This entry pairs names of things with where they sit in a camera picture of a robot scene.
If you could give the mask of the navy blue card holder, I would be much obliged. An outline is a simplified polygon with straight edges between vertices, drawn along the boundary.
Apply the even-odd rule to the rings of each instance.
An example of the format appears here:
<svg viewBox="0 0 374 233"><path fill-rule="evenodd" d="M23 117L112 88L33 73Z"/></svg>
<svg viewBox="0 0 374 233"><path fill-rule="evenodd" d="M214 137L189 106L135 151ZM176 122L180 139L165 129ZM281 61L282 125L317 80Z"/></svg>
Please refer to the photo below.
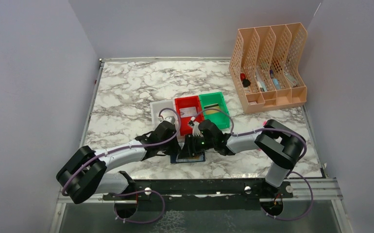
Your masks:
<svg viewBox="0 0 374 233"><path fill-rule="evenodd" d="M179 163L195 163L195 162L204 162L205 161L205 152L203 151L198 156L193 156L189 158L177 158L176 155L170 156L170 163L171 164L179 164Z"/></svg>

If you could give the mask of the peach file organizer rack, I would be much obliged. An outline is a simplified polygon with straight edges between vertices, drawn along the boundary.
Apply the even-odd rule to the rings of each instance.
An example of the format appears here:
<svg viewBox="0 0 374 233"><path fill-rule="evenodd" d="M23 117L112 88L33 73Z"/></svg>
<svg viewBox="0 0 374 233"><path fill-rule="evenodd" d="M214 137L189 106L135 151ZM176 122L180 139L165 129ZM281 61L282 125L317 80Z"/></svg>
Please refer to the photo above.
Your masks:
<svg viewBox="0 0 374 233"><path fill-rule="evenodd" d="M299 72L307 30L302 23L243 28L237 30L229 71L244 113L259 113L299 107L306 103L307 86ZM261 92L255 69L267 88ZM299 82L290 87L283 71ZM240 74L251 81L244 88Z"/></svg>

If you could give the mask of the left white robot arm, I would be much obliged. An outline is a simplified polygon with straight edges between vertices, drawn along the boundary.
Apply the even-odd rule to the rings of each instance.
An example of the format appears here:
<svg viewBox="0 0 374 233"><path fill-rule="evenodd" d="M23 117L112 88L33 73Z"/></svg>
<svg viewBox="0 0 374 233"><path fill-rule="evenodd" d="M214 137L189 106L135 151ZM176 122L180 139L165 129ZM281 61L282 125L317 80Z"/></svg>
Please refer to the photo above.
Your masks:
<svg viewBox="0 0 374 233"><path fill-rule="evenodd" d="M121 199L130 198L134 187L125 176L114 176L108 182L105 173L128 163L155 157L160 152L177 153L180 147L176 136L175 123L164 120L154 131L137 136L121 146L103 150L80 147L56 175L62 186L62 195L79 204L94 194L108 193L112 184L116 183L115 193Z"/></svg>

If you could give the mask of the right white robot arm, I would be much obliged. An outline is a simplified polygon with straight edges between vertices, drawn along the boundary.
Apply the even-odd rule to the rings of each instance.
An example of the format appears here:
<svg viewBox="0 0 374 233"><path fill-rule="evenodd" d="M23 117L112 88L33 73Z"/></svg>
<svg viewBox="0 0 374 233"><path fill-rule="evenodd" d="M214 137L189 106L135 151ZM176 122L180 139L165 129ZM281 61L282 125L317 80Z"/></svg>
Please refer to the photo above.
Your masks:
<svg viewBox="0 0 374 233"><path fill-rule="evenodd" d="M195 129L199 134L185 136L184 145L176 157L177 162L200 158L209 149L224 156L262 150L272 160L261 185L262 193L269 198L280 192L282 182L307 150L306 140L302 136L273 119L268 120L264 127L246 133L224 133L210 120L204 120Z"/></svg>

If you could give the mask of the silver card in red bin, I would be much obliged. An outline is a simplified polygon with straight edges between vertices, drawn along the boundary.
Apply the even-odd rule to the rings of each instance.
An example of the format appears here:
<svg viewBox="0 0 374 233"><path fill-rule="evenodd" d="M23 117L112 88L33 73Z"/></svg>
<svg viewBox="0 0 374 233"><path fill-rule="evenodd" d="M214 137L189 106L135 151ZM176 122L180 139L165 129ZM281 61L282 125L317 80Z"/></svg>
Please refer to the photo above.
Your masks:
<svg viewBox="0 0 374 233"><path fill-rule="evenodd" d="M186 107L186 108L180 108L180 117L186 118L186 117L194 117L197 114L197 108L196 107Z"/></svg>

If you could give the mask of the gold card in green bin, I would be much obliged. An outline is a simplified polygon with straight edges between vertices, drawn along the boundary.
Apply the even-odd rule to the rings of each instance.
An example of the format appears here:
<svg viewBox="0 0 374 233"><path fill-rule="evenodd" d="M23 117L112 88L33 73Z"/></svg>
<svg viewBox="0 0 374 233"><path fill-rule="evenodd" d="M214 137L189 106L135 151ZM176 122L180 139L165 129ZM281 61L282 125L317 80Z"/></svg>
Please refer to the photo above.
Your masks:
<svg viewBox="0 0 374 233"><path fill-rule="evenodd" d="M216 114L219 112L219 110L221 110L220 106L217 103L206 105L204 106L204 109L204 113L207 115Z"/></svg>

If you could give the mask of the red plastic bin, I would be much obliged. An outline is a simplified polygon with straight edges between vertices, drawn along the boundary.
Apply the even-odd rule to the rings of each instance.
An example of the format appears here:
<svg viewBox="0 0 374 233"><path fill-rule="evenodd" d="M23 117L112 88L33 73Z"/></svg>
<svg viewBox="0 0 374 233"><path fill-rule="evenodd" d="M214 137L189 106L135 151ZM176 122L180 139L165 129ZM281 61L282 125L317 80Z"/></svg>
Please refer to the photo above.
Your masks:
<svg viewBox="0 0 374 233"><path fill-rule="evenodd" d="M203 114L196 116L201 110L201 103L198 96L189 96L182 98L175 98L174 104L177 113L181 118L181 129L180 135L185 136L186 134L192 133L192 128L188 125L190 119L195 117L195 121L201 123L204 120Z"/></svg>

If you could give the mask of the green plastic bin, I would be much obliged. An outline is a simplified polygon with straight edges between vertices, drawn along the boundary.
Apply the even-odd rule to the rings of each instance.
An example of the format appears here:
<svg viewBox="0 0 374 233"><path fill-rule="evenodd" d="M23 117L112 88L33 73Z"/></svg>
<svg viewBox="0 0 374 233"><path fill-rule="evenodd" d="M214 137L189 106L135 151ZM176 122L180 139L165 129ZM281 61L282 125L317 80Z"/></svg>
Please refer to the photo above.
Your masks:
<svg viewBox="0 0 374 233"><path fill-rule="evenodd" d="M200 103L204 111L205 119L210 120L221 129L230 128L229 112L222 92L214 92L199 95Z"/></svg>

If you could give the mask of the red black stamp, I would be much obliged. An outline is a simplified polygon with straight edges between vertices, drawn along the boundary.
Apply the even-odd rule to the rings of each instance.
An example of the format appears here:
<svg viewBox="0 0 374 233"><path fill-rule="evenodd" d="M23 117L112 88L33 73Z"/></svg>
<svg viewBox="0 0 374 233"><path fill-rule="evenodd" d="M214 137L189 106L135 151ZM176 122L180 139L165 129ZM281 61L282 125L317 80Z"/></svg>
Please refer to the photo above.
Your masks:
<svg viewBox="0 0 374 233"><path fill-rule="evenodd" d="M240 81L244 88L249 87L251 85L251 81L247 79L244 73L240 74Z"/></svg>

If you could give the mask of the clear pen pack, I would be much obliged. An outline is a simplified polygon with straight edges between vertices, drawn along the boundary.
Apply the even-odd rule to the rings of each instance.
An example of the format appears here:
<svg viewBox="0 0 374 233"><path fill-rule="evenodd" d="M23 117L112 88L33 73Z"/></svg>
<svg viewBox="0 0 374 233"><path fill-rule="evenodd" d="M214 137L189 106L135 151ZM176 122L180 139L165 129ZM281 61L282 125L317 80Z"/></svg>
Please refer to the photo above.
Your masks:
<svg viewBox="0 0 374 233"><path fill-rule="evenodd" d="M261 75L259 73L259 71L257 69L255 69L255 77L257 79L257 83L258 83L258 86L259 86L259 89L261 92L266 92L267 91L267 88L265 86L265 83L263 82L263 80L261 79Z"/></svg>

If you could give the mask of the grey stapler in rack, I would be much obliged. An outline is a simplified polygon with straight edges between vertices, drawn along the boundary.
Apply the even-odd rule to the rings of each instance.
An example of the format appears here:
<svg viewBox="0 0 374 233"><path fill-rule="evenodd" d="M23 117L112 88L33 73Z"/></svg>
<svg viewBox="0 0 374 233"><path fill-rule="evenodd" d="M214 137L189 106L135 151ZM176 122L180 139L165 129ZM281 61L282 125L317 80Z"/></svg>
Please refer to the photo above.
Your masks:
<svg viewBox="0 0 374 233"><path fill-rule="evenodd" d="M297 87L299 85L298 80L296 78L294 78L291 74L289 74L285 70L283 71L283 73L284 73L284 76L287 79L290 87Z"/></svg>

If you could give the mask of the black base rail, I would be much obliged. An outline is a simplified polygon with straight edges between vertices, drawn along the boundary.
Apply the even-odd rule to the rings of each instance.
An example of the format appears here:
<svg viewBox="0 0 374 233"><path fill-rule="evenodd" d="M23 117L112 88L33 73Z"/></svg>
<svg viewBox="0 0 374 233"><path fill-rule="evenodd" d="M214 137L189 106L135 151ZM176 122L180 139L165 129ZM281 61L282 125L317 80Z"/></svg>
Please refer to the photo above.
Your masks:
<svg viewBox="0 0 374 233"><path fill-rule="evenodd" d="M133 180L125 172L129 185L116 193L116 183L108 193L92 195L85 202L112 203L121 217L147 211L263 210L278 216L285 203L306 200L340 200L342 193L335 179L287 179L280 187L268 186L263 178Z"/></svg>

